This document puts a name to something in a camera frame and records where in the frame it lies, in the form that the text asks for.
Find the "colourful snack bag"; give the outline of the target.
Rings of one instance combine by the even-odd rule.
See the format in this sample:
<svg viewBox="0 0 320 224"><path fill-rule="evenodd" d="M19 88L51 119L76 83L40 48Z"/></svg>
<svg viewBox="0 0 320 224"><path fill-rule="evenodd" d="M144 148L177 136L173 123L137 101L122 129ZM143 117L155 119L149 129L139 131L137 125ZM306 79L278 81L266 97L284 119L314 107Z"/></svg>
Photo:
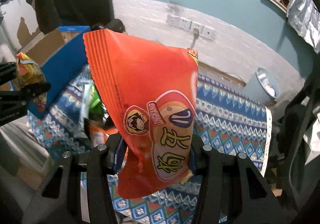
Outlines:
<svg viewBox="0 0 320 224"><path fill-rule="evenodd" d="M35 84L35 94L32 95L31 101L39 112L44 112L48 90L44 90L46 78L41 67L23 52L18 53L16 57L16 78L12 81L13 86L21 90Z"/></svg>

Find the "orange snack bag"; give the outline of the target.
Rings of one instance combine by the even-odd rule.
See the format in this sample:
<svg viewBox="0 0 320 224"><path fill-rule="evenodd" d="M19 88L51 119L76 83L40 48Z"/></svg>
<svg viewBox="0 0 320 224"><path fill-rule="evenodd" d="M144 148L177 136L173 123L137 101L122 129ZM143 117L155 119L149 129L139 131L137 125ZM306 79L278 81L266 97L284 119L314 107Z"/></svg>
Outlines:
<svg viewBox="0 0 320 224"><path fill-rule="evenodd" d="M180 181L189 171L197 51L108 29L83 39L94 84L128 146L119 195L144 197Z"/></svg>

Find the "blue cardboard box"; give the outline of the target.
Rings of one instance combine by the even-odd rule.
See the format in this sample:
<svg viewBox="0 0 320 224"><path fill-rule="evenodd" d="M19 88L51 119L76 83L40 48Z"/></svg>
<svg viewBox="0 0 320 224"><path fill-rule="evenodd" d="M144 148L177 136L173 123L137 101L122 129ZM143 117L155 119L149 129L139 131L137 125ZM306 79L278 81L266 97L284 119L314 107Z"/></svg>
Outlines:
<svg viewBox="0 0 320 224"><path fill-rule="evenodd" d="M51 88L47 92L47 104L44 112L39 112L32 101L27 102L28 112L40 119L44 118L66 84L87 64L82 36L89 31L89 26L60 26L45 35L39 43L27 51L27 56L41 67L46 82L51 84ZM13 80L1 84L4 86L1 91L17 91L12 84Z"/></svg>

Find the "blue patterned cloth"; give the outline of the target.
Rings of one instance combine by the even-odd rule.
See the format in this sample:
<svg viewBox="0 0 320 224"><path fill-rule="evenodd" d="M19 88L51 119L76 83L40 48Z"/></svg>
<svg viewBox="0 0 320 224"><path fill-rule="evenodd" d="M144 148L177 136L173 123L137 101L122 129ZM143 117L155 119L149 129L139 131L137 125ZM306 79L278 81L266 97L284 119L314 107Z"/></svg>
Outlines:
<svg viewBox="0 0 320 224"><path fill-rule="evenodd" d="M90 75L89 67L84 66L66 85L43 119L28 114L37 141L54 160L67 150L75 155L87 152L117 132L112 125L101 128L94 123L89 125L88 133L84 132L80 100ZM205 144L228 155L244 152L264 173L271 126L272 115L268 108L245 98L220 81L199 77L194 133ZM108 182L114 209L121 217L129 217L138 223L191 223L201 179L190 176L186 181L132 200L119 196L117 176L109 176Z"/></svg>

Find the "light blue trash bin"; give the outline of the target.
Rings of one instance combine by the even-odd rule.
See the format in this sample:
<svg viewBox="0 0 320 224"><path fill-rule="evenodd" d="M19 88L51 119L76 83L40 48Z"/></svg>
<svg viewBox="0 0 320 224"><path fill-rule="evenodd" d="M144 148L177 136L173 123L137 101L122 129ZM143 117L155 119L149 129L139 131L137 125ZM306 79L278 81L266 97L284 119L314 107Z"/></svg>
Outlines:
<svg viewBox="0 0 320 224"><path fill-rule="evenodd" d="M271 72L264 68L257 68L243 88L242 94L266 106L280 96L280 89Z"/></svg>

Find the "black round object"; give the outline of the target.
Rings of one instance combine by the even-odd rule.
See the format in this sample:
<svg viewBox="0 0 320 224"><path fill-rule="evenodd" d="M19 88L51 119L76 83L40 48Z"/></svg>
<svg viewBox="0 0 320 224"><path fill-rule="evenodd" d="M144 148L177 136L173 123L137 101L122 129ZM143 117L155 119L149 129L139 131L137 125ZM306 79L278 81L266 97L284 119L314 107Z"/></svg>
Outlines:
<svg viewBox="0 0 320 224"><path fill-rule="evenodd" d="M108 29L108 30L112 30L114 32L118 32L121 34L126 32L125 25L119 19L113 19L112 21L110 21L106 25L103 25L102 23L96 23L91 26L91 31L96 31L96 30L101 30L101 29Z"/></svg>

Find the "silver foil sheet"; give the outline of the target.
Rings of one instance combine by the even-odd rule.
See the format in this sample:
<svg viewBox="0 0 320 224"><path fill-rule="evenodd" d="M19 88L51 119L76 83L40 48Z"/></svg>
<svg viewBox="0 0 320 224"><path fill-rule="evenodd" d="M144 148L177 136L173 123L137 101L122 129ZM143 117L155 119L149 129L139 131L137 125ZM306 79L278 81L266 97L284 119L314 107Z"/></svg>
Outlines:
<svg viewBox="0 0 320 224"><path fill-rule="evenodd" d="M290 0L287 22L319 54L319 10L313 0Z"/></svg>

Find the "white wall socket strip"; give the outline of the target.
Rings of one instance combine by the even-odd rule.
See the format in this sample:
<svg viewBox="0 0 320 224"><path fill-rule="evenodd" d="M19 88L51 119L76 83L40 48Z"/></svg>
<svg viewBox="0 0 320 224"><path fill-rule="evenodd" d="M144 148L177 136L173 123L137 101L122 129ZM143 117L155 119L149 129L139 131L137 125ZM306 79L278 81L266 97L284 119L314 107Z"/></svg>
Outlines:
<svg viewBox="0 0 320 224"><path fill-rule="evenodd" d="M215 36L215 30L212 27L177 15L168 14L167 24L187 32L196 33L206 39L213 40Z"/></svg>

